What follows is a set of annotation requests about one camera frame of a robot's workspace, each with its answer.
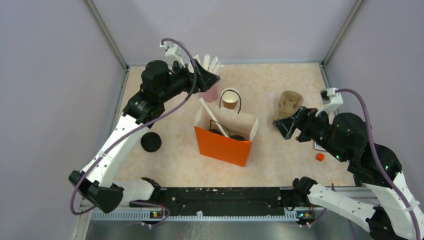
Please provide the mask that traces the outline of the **white straw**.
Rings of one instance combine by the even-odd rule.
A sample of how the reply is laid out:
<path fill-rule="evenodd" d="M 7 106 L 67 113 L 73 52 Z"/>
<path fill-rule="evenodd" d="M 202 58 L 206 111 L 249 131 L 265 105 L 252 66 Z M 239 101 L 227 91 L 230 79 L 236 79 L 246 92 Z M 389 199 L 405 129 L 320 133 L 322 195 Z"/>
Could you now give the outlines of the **white straw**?
<path fill-rule="evenodd" d="M 226 138 L 228 138 L 228 134 L 227 132 L 224 130 L 223 126 L 218 122 L 217 118 L 215 117 L 215 115 L 213 114 L 213 112 L 211 111 L 211 109 L 208 107 L 208 105 L 206 104 L 206 102 L 204 101 L 204 99 L 201 97 L 199 98 L 200 103 L 203 105 L 203 107 L 205 108 L 205 110 L 207 111 L 207 113 L 209 114 L 209 116 L 211 117 L 212 121 L 218 126 L 218 128 L 220 129 L 222 135 Z"/>

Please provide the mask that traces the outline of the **black plastic cup lid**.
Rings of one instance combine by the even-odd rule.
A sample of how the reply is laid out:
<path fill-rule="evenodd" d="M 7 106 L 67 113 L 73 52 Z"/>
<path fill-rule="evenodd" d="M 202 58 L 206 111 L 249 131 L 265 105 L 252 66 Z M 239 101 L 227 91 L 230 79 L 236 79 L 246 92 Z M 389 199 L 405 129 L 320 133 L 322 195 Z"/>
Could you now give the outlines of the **black plastic cup lid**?
<path fill-rule="evenodd" d="M 246 138 L 242 135 L 234 134 L 230 136 L 231 139 L 237 140 L 237 141 L 246 141 Z"/>

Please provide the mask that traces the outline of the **orange paper bag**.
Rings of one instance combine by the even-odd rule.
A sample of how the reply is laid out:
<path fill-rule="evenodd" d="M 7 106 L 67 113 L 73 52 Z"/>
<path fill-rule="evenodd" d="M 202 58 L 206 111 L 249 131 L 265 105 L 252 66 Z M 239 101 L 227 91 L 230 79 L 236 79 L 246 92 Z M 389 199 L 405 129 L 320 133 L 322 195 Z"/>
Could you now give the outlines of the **orange paper bag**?
<path fill-rule="evenodd" d="M 257 134 L 259 119 L 257 115 L 242 110 L 242 98 L 238 91 L 240 100 L 237 106 L 234 109 L 224 107 L 222 92 L 218 103 L 206 104 L 229 137 L 208 131 L 209 129 L 220 129 L 201 104 L 194 119 L 198 150 L 203 156 L 244 167 L 251 151 L 253 139 Z M 231 139 L 231 135 L 241 135 L 246 138 L 246 141 Z"/>

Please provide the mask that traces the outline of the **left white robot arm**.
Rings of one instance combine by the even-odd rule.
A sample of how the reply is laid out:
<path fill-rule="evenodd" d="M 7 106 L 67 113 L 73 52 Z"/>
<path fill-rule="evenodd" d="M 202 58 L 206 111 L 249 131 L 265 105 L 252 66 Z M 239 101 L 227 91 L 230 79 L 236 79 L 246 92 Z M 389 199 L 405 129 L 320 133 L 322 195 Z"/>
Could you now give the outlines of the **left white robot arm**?
<path fill-rule="evenodd" d="M 115 210 L 124 197 L 125 189 L 114 183 L 114 178 L 133 146 L 158 121 L 179 110 L 192 95 L 210 90 L 220 77 L 204 69 L 194 60 L 193 71 L 188 64 L 165 61 L 149 62 L 141 73 L 139 91 L 122 110 L 115 129 L 104 145 L 81 170 L 73 170 L 68 177 L 73 185 L 69 208 L 72 214 L 82 215 L 74 207 L 77 194 L 104 213 Z"/>

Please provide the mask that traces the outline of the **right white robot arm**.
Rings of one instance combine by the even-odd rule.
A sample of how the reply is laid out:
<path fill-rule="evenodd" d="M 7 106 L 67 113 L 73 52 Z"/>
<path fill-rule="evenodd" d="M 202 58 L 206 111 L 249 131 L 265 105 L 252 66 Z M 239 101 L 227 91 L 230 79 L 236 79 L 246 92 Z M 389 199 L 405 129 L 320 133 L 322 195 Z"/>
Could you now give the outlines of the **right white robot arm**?
<path fill-rule="evenodd" d="M 275 119 L 282 137 L 295 130 L 298 142 L 314 141 L 340 162 L 379 201 L 367 204 L 344 196 L 317 181 L 302 177 L 293 181 L 293 200 L 299 206 L 324 207 L 354 222 L 375 240 L 421 240 L 424 215 L 407 187 L 402 165 L 386 146 L 371 143 L 367 124 L 353 113 L 341 113 L 333 120 L 315 108 L 300 107 L 289 117 Z"/>

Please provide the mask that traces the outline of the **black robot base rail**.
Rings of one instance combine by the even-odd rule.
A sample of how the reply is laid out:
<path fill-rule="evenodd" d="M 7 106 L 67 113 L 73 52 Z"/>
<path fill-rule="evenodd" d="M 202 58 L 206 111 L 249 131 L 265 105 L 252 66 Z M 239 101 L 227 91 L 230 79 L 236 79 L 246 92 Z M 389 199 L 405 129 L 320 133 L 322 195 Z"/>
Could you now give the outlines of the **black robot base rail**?
<path fill-rule="evenodd" d="M 283 216 L 289 211 L 316 208 L 291 187 L 168 187 L 154 190 L 149 204 L 166 207 L 173 217 Z"/>

